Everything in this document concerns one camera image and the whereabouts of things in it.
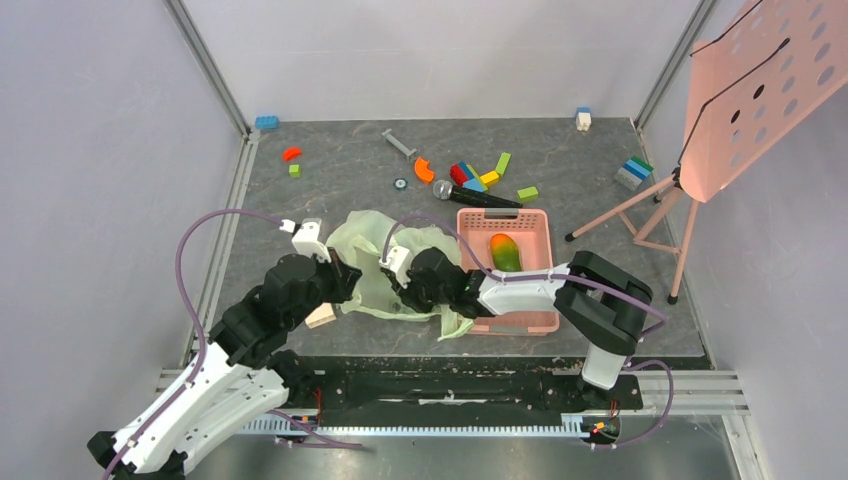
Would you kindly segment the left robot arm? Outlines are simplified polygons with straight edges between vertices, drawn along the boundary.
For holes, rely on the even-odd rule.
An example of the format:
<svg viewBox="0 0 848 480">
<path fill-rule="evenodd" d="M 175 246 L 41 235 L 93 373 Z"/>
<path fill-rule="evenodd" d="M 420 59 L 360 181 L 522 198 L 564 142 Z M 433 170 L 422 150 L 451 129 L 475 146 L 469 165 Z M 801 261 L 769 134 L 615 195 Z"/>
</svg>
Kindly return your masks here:
<svg viewBox="0 0 848 480">
<path fill-rule="evenodd" d="M 182 479 L 249 421 L 284 405 L 302 407 L 314 381 L 302 359 L 284 349 L 288 334 L 317 308 L 351 299 L 359 269 L 285 255 L 262 284 L 229 307 L 204 351 L 139 417 L 87 443 L 112 479 Z"/>
</svg>

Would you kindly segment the fake mango green orange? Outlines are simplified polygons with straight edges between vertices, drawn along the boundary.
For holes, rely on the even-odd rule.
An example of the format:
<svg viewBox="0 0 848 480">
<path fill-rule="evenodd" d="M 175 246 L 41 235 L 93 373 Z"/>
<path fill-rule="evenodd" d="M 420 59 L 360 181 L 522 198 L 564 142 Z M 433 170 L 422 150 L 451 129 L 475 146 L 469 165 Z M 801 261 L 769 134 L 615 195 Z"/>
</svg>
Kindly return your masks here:
<svg viewBox="0 0 848 480">
<path fill-rule="evenodd" d="M 523 270 L 520 248 L 508 234 L 496 233 L 489 240 L 490 256 L 496 270 L 520 272 Z"/>
</svg>

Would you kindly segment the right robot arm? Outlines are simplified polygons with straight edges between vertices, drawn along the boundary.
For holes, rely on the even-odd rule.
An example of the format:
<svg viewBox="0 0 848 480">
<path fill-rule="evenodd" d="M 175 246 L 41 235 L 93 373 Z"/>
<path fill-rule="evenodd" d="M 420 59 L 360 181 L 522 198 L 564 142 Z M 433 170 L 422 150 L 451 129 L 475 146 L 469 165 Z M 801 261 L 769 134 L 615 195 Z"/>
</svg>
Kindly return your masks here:
<svg viewBox="0 0 848 480">
<path fill-rule="evenodd" d="M 659 314 L 647 284 L 590 251 L 545 270 L 505 272 L 465 270 L 437 248 L 412 254 L 393 247 L 380 268 L 402 303 L 419 313 L 445 306 L 468 319 L 560 315 L 589 342 L 577 392 L 591 408 L 617 396 L 619 374 L 635 353 L 647 315 Z"/>
</svg>

